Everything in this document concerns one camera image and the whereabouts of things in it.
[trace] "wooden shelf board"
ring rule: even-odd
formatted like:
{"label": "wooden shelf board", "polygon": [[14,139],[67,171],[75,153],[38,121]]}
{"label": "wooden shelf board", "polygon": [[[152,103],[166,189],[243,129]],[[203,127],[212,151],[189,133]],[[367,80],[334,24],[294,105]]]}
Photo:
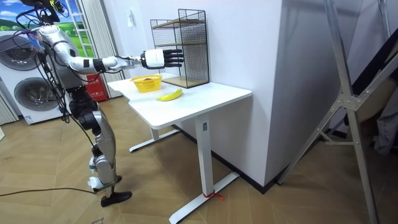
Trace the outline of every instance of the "wooden shelf board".
{"label": "wooden shelf board", "polygon": [[194,24],[199,24],[199,23],[204,23],[204,20],[200,19],[174,19],[173,21],[170,22],[165,22],[163,24],[159,24],[156,26],[153,26],[152,29],[159,29],[159,28],[179,28],[179,27],[185,27],[185,26],[190,26]]}
{"label": "wooden shelf board", "polygon": [[193,80],[188,80],[187,84],[187,78],[185,76],[177,76],[177,77],[172,77],[172,78],[163,78],[162,82],[166,82],[169,84],[173,85],[178,85],[184,88],[188,88],[189,85],[193,85],[194,83],[197,84],[203,84],[206,83],[207,81],[204,80],[198,80],[198,82],[194,82]]}
{"label": "wooden shelf board", "polygon": [[197,44],[206,44],[206,42],[187,42],[187,43],[171,43],[171,44],[157,44],[155,47],[168,47],[168,46],[181,46],[181,45],[197,45]]}

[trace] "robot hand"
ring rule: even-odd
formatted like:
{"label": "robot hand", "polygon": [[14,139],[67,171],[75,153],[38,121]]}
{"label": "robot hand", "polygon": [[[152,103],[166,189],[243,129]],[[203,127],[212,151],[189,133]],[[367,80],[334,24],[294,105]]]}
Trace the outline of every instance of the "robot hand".
{"label": "robot hand", "polygon": [[182,53],[182,50],[146,50],[141,54],[141,64],[147,69],[181,67],[184,55],[179,53]]}

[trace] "red object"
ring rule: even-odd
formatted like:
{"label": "red object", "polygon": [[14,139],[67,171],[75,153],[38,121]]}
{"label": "red object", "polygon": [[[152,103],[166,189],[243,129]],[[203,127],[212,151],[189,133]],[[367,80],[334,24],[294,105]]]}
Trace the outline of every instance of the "red object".
{"label": "red object", "polygon": [[221,195],[219,195],[218,193],[216,193],[216,191],[213,191],[213,193],[211,193],[211,194],[209,194],[209,195],[203,194],[203,196],[204,196],[205,198],[210,198],[210,197],[212,197],[212,196],[216,196],[216,197],[219,197],[220,199],[224,200],[224,197],[221,196]]}
{"label": "red object", "polygon": [[85,83],[86,89],[90,96],[97,102],[108,100],[101,77],[97,78],[97,74],[87,75],[88,83]]}

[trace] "stacked washer dryer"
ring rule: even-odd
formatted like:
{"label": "stacked washer dryer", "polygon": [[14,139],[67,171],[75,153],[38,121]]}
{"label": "stacked washer dryer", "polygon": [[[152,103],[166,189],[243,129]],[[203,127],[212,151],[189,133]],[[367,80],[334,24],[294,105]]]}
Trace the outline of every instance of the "stacked washer dryer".
{"label": "stacked washer dryer", "polygon": [[[0,31],[0,42],[12,34]],[[0,76],[26,122],[33,124],[60,117],[55,95],[38,71],[35,52],[27,37],[20,35],[14,41],[1,42],[0,52]]]}

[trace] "white desk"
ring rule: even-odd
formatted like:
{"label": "white desk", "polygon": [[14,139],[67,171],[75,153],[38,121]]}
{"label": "white desk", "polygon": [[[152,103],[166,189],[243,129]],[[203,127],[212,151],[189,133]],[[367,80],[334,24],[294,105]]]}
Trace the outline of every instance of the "white desk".
{"label": "white desk", "polygon": [[178,223],[189,213],[206,202],[210,197],[205,197],[205,195],[212,195],[213,192],[219,192],[222,188],[239,177],[237,173],[232,172],[218,183],[213,184],[208,112],[251,96],[250,90],[243,90],[217,83],[208,83],[189,89],[182,88],[183,95],[180,98],[163,102],[157,101],[156,98],[172,93],[180,87],[162,83],[162,88],[160,90],[139,93],[134,83],[130,82],[130,80],[110,82],[108,85],[113,90],[120,91],[129,99],[129,106],[150,126],[152,139],[137,146],[133,146],[130,148],[131,152],[178,132],[178,130],[173,130],[159,136],[157,132],[158,129],[189,118],[195,118],[203,194],[175,212],[169,219],[171,224]]}

